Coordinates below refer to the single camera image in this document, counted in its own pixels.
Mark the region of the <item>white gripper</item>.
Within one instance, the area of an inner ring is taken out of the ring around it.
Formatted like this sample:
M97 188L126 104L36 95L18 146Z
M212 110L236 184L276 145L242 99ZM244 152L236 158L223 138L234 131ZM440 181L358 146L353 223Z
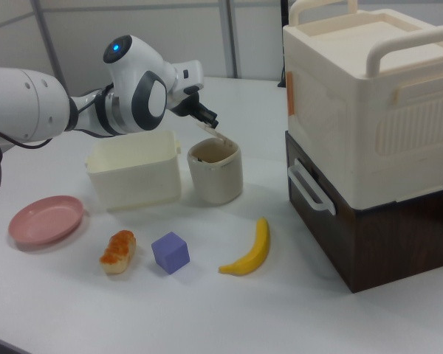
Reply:
M169 90L169 110L179 117L193 118L215 128L217 114L199 103L199 91L204 87L204 73L198 60L174 63L175 81Z

